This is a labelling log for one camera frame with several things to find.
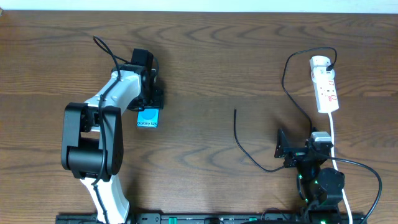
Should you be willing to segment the blue Galaxy smartphone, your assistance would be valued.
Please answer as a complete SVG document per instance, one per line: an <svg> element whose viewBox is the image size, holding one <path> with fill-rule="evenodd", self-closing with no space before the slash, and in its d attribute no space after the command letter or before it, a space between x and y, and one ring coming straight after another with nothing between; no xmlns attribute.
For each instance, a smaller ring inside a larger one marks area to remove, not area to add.
<svg viewBox="0 0 398 224"><path fill-rule="evenodd" d="M159 123L158 109L145 109L138 112L137 127L139 128L157 128Z"/></svg>

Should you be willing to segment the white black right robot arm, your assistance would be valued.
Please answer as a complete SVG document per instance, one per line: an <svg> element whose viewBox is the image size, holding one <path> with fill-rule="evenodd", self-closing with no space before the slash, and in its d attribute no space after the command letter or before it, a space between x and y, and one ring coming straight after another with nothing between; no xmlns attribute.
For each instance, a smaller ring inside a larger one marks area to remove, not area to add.
<svg viewBox="0 0 398 224"><path fill-rule="evenodd" d="M328 218L338 213L338 204L343 200L344 173L321 168L332 147L331 136L324 131L314 131L303 147L290 146L283 130L277 132L274 157L283 158L285 168L295 168L298 172L298 192L307 204L300 212L305 222L312 222L314 213L323 213Z"/></svg>

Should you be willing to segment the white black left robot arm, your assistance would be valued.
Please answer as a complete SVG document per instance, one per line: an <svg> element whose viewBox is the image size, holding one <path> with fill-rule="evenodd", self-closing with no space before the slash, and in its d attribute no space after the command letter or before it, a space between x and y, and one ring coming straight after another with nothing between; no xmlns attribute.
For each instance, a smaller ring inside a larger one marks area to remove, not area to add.
<svg viewBox="0 0 398 224"><path fill-rule="evenodd" d="M158 113L163 108L157 75L150 65L118 65L96 95L65 108L62 167L89 191L98 223L128 220L130 204L119 179L124 156L122 115L127 110Z"/></svg>

